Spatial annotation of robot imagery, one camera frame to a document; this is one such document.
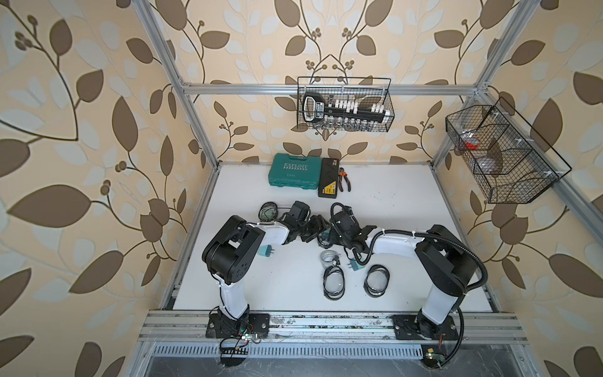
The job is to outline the green charger far left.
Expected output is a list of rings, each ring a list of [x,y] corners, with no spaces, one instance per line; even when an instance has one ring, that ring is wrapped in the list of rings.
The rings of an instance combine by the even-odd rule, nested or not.
[[[273,254],[273,248],[271,245],[261,246],[258,250],[258,255],[269,258]]]

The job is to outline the green charger lower right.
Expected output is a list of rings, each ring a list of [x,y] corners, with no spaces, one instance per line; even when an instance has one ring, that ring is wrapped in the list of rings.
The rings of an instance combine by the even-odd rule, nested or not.
[[[364,265],[360,265],[355,259],[350,259],[349,260],[349,267],[353,270],[353,271],[358,271],[364,268]]]

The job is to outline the black yellow-label case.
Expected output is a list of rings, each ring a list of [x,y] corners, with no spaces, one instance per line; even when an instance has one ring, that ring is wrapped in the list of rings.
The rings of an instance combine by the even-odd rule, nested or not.
[[[320,167],[320,180],[318,196],[321,198],[336,199],[339,182],[339,159],[323,158]]]

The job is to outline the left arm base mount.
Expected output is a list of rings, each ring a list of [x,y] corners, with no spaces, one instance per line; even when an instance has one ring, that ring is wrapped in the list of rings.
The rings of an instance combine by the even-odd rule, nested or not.
[[[258,342],[269,334],[270,315],[251,313],[249,309],[239,319],[230,318],[218,306],[208,315],[205,336],[208,339],[243,339]]]

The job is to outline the green plastic tool case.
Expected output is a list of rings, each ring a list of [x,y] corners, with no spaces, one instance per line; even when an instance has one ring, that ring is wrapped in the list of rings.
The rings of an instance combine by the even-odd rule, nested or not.
[[[268,180],[271,186],[299,189],[318,189],[321,158],[292,156],[278,153],[274,156]]]

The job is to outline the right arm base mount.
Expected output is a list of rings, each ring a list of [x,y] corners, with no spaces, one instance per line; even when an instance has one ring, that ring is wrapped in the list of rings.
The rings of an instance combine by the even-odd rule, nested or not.
[[[459,323],[452,317],[454,311],[425,305],[417,314],[394,314],[390,317],[397,340],[459,340],[464,328],[461,321],[464,314],[458,309]]]

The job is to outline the black socket set holder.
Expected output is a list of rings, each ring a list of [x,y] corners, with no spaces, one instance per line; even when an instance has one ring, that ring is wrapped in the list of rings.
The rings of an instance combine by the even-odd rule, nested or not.
[[[359,120],[360,123],[386,124],[395,119],[394,111],[379,97],[375,101],[371,97],[356,101],[316,91],[306,92],[301,97],[297,113],[306,123]]]

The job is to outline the orange black pliers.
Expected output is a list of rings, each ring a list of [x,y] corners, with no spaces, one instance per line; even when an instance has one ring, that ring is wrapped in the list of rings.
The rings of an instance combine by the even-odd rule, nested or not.
[[[339,168],[338,188],[340,192],[344,192],[344,188],[350,192],[352,188],[348,174],[343,167]]]

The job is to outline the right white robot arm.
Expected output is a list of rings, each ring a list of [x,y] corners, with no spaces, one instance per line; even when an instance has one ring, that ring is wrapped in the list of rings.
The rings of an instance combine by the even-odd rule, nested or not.
[[[444,226],[435,225],[425,232],[362,228],[352,208],[339,202],[331,205],[330,215],[329,243],[351,252],[357,265],[367,265],[377,254],[419,260],[432,282],[415,319],[416,332],[424,339],[438,337],[467,293],[488,282],[482,260]]]

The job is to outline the green charger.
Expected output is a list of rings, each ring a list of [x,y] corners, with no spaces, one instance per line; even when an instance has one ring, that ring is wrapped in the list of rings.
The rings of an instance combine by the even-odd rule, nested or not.
[[[364,265],[360,265],[355,259],[350,259],[349,260],[349,267],[353,270],[353,271],[358,271],[364,268]]]
[[[269,258],[273,254],[273,248],[271,245],[261,246],[258,250],[258,255]]]

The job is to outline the aluminium front rail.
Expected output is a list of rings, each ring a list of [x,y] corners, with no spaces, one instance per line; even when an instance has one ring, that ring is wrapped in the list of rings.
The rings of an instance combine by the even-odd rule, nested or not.
[[[139,341],[205,341],[210,311],[153,310],[142,326]],[[253,311],[269,314],[268,342],[414,342],[464,345],[526,345],[528,339],[513,314],[469,312],[459,340],[397,340],[390,317],[396,313],[379,312],[295,312]]]

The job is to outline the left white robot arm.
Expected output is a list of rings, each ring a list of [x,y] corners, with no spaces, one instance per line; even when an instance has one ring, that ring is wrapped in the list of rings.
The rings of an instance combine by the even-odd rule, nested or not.
[[[231,216],[202,254],[208,272],[218,282],[221,300],[218,314],[222,322],[238,333],[250,327],[243,278],[261,248],[286,245],[296,239],[308,243],[328,227],[321,215],[313,215],[308,220],[284,217],[281,221],[259,223]]]

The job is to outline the red item in basket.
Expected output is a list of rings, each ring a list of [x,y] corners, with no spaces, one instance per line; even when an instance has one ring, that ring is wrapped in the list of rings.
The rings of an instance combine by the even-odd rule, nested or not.
[[[475,151],[480,149],[481,141],[473,131],[462,133],[459,138],[460,143],[458,149],[460,152]]]

